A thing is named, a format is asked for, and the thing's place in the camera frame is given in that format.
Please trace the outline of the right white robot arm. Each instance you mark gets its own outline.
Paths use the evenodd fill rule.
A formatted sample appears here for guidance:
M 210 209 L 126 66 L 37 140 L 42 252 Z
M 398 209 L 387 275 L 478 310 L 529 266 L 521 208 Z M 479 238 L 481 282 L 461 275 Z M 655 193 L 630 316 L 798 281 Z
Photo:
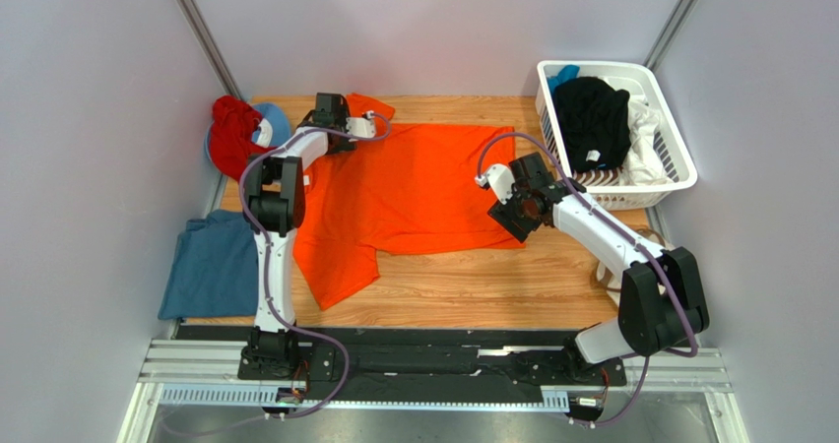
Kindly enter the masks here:
M 489 215 L 518 241 L 540 226 L 577 240 L 619 279 L 618 315 L 578 332 L 568 352 L 599 364 L 629 356 L 674 352 L 697 335 L 709 316 L 696 258 L 685 248 L 667 248 L 635 232 L 603 209 L 575 180 L 557 180 L 537 155 L 494 164 L 476 177 L 496 202 Z

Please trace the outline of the orange t shirt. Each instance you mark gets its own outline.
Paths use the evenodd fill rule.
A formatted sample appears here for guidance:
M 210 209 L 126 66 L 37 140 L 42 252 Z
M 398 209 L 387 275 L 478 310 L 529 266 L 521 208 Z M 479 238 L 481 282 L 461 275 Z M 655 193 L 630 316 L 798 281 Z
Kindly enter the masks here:
M 378 252 L 424 255 L 521 244 L 487 213 L 477 167 L 515 158 L 510 126 L 395 123 L 390 135 L 315 161 L 293 249 L 326 310 L 379 279 Z

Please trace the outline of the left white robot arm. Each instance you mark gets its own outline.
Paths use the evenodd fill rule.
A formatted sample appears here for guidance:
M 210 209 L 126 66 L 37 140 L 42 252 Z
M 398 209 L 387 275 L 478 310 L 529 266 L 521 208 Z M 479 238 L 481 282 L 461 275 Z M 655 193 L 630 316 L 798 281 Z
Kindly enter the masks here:
M 293 247 L 306 204 L 304 171 L 318 158 L 353 150 L 349 103 L 319 93 L 315 106 L 282 145 L 253 155 L 239 180 L 239 200 L 254 232 L 260 296 L 254 327 L 241 351 L 241 380 L 296 380 L 304 370 L 299 339 L 337 340 L 296 325 L 291 297 Z

